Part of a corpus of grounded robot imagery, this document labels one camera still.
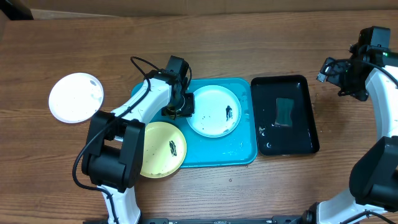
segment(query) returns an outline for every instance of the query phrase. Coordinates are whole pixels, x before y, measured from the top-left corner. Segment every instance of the black tray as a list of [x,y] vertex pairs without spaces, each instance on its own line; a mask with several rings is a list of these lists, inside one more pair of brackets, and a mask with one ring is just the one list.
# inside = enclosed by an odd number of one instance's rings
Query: black tray
[[251,94],[261,154],[318,152],[318,134],[304,76],[255,78],[251,82]]

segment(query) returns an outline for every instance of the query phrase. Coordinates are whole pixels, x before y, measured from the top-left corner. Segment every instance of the table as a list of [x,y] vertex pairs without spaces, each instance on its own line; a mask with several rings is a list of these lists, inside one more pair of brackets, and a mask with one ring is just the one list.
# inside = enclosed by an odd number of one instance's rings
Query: table
[[[315,155],[258,155],[248,166],[181,169],[172,178],[141,179],[136,197],[145,217],[301,215],[312,203],[347,188],[352,167],[376,142],[371,100],[338,97],[337,87],[315,80],[327,57],[349,57],[359,31],[373,25],[391,28],[391,48],[397,51],[398,11],[7,22],[0,44],[1,222],[81,223],[107,217],[102,195],[72,181],[89,121],[61,123],[47,101],[59,79],[87,72],[102,82],[102,110],[111,111],[142,80],[129,61],[132,55],[158,67],[165,67],[170,55],[182,57],[194,78],[250,82],[304,75],[320,141]],[[90,183],[83,174],[78,177]],[[398,214],[387,217],[398,221]]]

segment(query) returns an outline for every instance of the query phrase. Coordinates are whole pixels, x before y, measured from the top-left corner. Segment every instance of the teal tray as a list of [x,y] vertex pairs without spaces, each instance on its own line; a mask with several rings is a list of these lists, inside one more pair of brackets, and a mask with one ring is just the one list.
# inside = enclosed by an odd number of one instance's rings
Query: teal tray
[[[169,117],[162,116],[160,111],[151,122],[168,122],[178,127],[183,133],[187,141],[187,155],[181,168],[231,166],[251,163],[257,156],[257,142],[249,83],[242,78],[198,79],[191,81],[187,92],[193,93],[195,90],[207,85],[223,86],[238,97],[242,107],[242,116],[233,132],[220,138],[204,137],[189,126],[186,118],[177,118],[173,121]],[[136,85],[131,95],[135,94],[141,86],[142,83]]]

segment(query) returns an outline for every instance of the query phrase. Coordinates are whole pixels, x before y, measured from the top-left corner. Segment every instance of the dark mark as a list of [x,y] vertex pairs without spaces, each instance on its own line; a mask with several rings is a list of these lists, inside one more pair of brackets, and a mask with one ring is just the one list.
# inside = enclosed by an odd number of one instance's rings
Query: dark mark
[[228,121],[229,119],[232,118],[232,108],[228,105],[226,108],[226,120]]
[[177,156],[177,150],[175,149],[175,144],[173,141],[169,142],[169,146],[170,146],[170,151],[172,153],[172,156]]

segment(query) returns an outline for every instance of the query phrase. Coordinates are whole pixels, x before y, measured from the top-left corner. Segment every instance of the plate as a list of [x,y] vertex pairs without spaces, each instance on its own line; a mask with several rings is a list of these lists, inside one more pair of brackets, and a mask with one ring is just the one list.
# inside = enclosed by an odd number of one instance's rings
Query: plate
[[241,119],[241,104],[231,90],[208,85],[193,94],[195,113],[187,121],[194,131],[205,137],[218,138],[237,127]]
[[187,142],[177,127],[166,122],[146,126],[141,175],[149,178],[168,176],[180,168],[185,155]]
[[49,96],[49,108],[58,120],[79,123],[92,117],[103,99],[104,90],[97,78],[87,73],[73,73],[54,85]]

